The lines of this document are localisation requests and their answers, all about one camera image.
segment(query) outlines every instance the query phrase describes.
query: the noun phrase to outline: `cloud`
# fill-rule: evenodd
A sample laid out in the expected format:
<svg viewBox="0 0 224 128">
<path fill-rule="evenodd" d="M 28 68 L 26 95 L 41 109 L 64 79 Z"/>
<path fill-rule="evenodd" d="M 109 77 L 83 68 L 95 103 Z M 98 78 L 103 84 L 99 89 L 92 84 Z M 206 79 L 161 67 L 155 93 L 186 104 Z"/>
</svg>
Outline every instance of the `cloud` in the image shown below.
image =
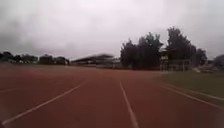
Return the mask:
<svg viewBox="0 0 224 128">
<path fill-rule="evenodd" d="M 156 32 L 166 42 L 166 29 L 179 26 L 215 56 L 224 52 L 223 5 L 221 0 L 1 0 L 0 50 L 119 56 L 128 38 Z"/>
</svg>

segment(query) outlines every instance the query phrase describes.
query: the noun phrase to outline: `grass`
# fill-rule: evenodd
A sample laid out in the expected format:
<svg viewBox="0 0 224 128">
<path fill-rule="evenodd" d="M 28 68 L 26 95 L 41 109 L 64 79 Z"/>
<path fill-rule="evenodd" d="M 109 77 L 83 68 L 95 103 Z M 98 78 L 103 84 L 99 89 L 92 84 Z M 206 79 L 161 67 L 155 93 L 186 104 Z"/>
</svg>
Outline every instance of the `grass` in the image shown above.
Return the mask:
<svg viewBox="0 0 224 128">
<path fill-rule="evenodd" d="M 161 78 L 166 83 L 224 98 L 224 74 L 178 72 L 165 74 Z"/>
</svg>

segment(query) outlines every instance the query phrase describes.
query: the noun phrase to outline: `red track surface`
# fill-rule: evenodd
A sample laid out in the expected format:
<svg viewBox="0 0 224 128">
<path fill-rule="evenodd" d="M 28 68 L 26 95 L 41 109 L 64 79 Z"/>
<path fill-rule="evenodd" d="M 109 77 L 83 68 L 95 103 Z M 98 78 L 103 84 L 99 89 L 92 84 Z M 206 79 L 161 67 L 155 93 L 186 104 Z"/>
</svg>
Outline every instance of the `red track surface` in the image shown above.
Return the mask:
<svg viewBox="0 0 224 128">
<path fill-rule="evenodd" d="M 224 128 L 222 109 L 163 88 L 156 72 L 7 65 L 0 70 L 0 120 L 6 128 Z"/>
</svg>

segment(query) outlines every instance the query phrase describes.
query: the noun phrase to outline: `white lane line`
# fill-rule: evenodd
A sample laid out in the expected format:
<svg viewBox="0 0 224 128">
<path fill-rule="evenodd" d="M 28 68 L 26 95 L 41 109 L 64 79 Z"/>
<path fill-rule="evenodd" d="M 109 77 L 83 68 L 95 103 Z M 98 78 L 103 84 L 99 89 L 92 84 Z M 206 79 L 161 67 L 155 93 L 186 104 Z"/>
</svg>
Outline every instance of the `white lane line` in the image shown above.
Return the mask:
<svg viewBox="0 0 224 128">
<path fill-rule="evenodd" d="M 70 89 L 70 90 L 68 90 L 68 91 L 66 91 L 66 92 L 64 92 L 64 93 L 62 93 L 62 94 L 60 94 L 60 95 L 58 95 L 58 96 L 56 96 L 56 97 L 54 97 L 54 98 L 52 98 L 52 99 L 50 99 L 50 100 L 48 100 L 48 101 L 45 101 L 44 103 L 41 103 L 41 104 L 37 105 L 37 106 L 34 107 L 34 108 L 28 109 L 27 111 L 25 111 L 25 112 L 23 112 L 23 113 L 20 113 L 20 114 L 14 116 L 14 117 L 11 117 L 11 118 L 9 118 L 9 119 L 7 119 L 7 120 L 4 120 L 4 121 L 2 122 L 2 125 L 7 125 L 7 124 L 13 122 L 13 121 L 16 120 L 16 119 L 18 119 L 18 118 L 20 118 L 20 117 L 22 117 L 22 116 L 25 116 L 26 114 L 29 114 L 30 112 L 33 112 L 33 111 L 35 111 L 35 110 L 37 110 L 37 109 L 39 109 L 39 108 L 41 108 L 41 107 L 43 107 L 43 106 L 49 104 L 49 103 L 51 103 L 51 102 L 53 102 L 53 101 L 55 101 L 55 100 L 57 100 L 57 99 L 59 99 L 59 98 L 65 96 L 65 95 L 71 93 L 72 91 L 74 91 L 74 90 L 80 88 L 82 85 L 84 85 L 84 84 L 86 84 L 86 83 L 88 83 L 88 82 L 89 82 L 89 81 L 83 82 L 83 83 L 79 84 L 78 86 L 73 87 L 72 89 Z"/>
<path fill-rule="evenodd" d="M 137 118 L 136 118 L 135 113 L 133 112 L 133 110 L 131 108 L 131 104 L 128 101 L 128 97 L 126 95 L 126 92 L 125 92 L 124 87 L 122 86 L 121 82 L 120 82 L 120 87 L 121 87 L 125 102 L 127 104 L 127 108 L 128 108 L 128 112 L 129 112 L 130 117 L 131 117 L 131 122 L 132 122 L 133 128 L 139 128 Z"/>
<path fill-rule="evenodd" d="M 198 101 L 198 102 L 204 103 L 204 104 L 206 104 L 206 105 L 209 105 L 209 106 L 212 106 L 212 107 L 215 107 L 215 108 L 218 108 L 218 109 L 221 109 L 221 110 L 223 110 L 223 111 L 224 111 L 224 108 L 223 108 L 223 107 L 220 107 L 220 106 L 215 105 L 215 104 L 213 104 L 213 103 L 210 103 L 210 102 L 207 102 L 207 101 L 204 101 L 204 100 L 198 99 L 198 98 L 196 98 L 196 97 L 190 96 L 190 95 L 188 95 L 188 94 L 185 94 L 185 93 L 183 93 L 183 92 L 180 92 L 180 91 L 174 90 L 174 89 L 169 88 L 169 87 L 165 87 L 165 86 L 160 86 L 160 87 L 161 87 L 161 88 L 164 88 L 164 89 L 166 89 L 166 90 L 169 90 L 169 91 L 175 92 L 175 93 L 177 93 L 177 94 L 179 94 L 179 95 L 185 96 L 185 97 L 187 97 L 187 98 L 190 98 L 190 99 L 196 100 L 196 101 Z"/>
<path fill-rule="evenodd" d="M 209 94 L 193 91 L 193 90 L 190 90 L 190 89 L 187 89 L 187 88 L 184 88 L 184 90 L 186 90 L 188 92 L 191 92 L 191 93 L 194 93 L 194 94 L 202 95 L 202 96 L 205 96 L 205 97 L 208 97 L 208 98 L 224 101 L 224 98 L 220 98 L 220 97 L 212 96 L 212 95 L 209 95 Z"/>
</svg>

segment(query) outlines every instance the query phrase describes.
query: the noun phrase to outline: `bush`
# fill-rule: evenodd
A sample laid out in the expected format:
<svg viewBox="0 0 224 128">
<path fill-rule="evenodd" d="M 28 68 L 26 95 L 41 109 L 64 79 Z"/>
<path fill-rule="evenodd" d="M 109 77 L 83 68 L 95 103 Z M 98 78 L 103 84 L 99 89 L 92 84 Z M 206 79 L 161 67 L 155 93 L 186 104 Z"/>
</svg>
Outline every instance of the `bush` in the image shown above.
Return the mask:
<svg viewBox="0 0 224 128">
<path fill-rule="evenodd" d="M 221 70 L 224 70 L 224 55 L 217 56 L 214 59 L 213 65 Z"/>
</svg>

